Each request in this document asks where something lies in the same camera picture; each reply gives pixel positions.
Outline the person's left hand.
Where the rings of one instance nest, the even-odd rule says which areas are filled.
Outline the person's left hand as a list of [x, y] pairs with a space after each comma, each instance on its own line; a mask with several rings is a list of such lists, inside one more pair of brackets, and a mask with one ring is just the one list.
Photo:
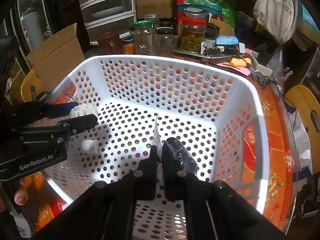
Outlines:
[[27, 183], [27, 178], [21, 178], [18, 181], [13, 182], [15, 190], [14, 202], [18, 206], [23, 206], [28, 201]]

